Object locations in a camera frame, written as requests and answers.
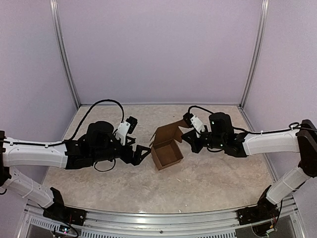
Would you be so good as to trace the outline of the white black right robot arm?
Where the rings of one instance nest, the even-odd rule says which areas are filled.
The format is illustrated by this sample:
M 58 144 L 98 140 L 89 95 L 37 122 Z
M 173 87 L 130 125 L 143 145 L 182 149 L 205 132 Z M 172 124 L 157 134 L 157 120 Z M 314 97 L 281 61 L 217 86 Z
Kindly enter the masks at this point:
M 308 119 L 292 123 L 287 129 L 261 132 L 241 129 L 240 133 L 236 133 L 231 117 L 222 112 L 209 116 L 210 128 L 192 113 L 187 112 L 183 119 L 191 131 L 181 137 L 190 144 L 194 153 L 207 148 L 235 158 L 277 152 L 300 154 L 298 166 L 263 192 L 253 209 L 253 215 L 258 220 L 264 220 L 272 213 L 273 206 L 317 176 L 317 129 Z

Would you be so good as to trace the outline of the brown cardboard box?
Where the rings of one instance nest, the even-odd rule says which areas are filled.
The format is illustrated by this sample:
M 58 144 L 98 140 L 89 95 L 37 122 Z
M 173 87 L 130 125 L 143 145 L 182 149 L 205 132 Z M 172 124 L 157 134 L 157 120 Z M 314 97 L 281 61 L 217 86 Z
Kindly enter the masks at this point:
M 189 128 L 183 119 L 158 127 L 152 135 L 151 155 L 159 171 L 175 165 L 183 159 L 183 154 L 177 144 L 182 143 L 181 127 Z

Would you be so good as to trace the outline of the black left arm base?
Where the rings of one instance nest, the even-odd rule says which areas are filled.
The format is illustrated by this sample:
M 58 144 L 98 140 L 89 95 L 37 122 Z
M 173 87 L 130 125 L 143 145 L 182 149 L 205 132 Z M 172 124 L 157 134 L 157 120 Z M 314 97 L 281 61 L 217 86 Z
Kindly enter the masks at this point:
M 60 191 L 53 187 L 50 190 L 53 193 L 53 204 L 43 208 L 43 216 L 70 225 L 83 226 L 87 211 L 66 206 Z

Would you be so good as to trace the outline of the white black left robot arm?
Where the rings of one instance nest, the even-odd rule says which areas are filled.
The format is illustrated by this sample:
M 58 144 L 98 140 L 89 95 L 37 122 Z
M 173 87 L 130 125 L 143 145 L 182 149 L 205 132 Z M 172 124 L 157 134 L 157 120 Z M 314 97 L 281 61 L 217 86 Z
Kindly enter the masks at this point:
M 87 132 L 79 139 L 58 142 L 30 142 L 6 137 L 0 133 L 0 186 L 23 198 L 34 201 L 49 209 L 58 220 L 69 216 L 59 190 L 46 188 L 22 174 L 17 166 L 48 166 L 65 170 L 79 170 L 92 167 L 98 162 L 116 159 L 126 164 L 139 165 L 151 152 L 149 147 L 135 144 L 130 137 L 136 123 L 124 121 L 118 129 L 106 121 L 88 126 Z

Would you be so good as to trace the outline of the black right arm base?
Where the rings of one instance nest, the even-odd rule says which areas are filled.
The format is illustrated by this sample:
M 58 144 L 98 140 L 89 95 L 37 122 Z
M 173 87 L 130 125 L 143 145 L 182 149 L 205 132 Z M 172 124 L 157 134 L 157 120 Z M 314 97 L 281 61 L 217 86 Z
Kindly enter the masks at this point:
M 264 190 L 255 206 L 241 208 L 236 211 L 239 225 L 246 225 L 279 217 L 280 210 L 277 208 L 277 205 L 272 204 L 266 199 L 266 194 L 270 187 L 271 185 Z

